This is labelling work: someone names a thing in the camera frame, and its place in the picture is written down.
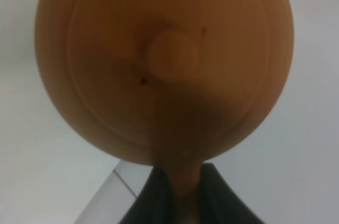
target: dark spot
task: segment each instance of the dark spot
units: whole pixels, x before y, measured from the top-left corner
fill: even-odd
[[[141,78],[140,85],[146,85],[146,84],[147,84],[147,79],[145,79],[144,77]]]
[[[203,26],[201,28],[201,36],[204,37],[206,35],[206,32],[207,32],[207,28],[205,26]]]

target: round knob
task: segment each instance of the round knob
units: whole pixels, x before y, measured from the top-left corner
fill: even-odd
[[[147,45],[147,66],[164,81],[185,80],[194,74],[199,63],[199,49],[194,41],[177,29],[168,29]]]

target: black stand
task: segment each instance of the black stand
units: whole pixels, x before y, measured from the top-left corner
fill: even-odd
[[[263,224],[240,201],[213,164],[201,167],[200,224]],[[155,167],[137,201],[120,224],[173,224],[171,187],[166,173]]]

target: round orange object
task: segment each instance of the round orange object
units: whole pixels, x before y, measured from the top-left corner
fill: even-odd
[[[246,138],[288,76],[288,0],[40,0],[40,73],[86,140],[142,164],[202,162]]]

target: white surface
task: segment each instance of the white surface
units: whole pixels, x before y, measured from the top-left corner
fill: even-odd
[[[60,117],[34,59],[38,0],[0,0],[0,223],[73,224],[118,160]]]
[[[291,0],[295,55],[276,107],[214,163],[268,224],[338,224],[339,0]]]
[[[75,224],[118,224],[134,201],[133,194],[111,173]]]
[[[153,167],[120,161],[115,171],[128,184],[133,193],[138,196],[146,184]]]

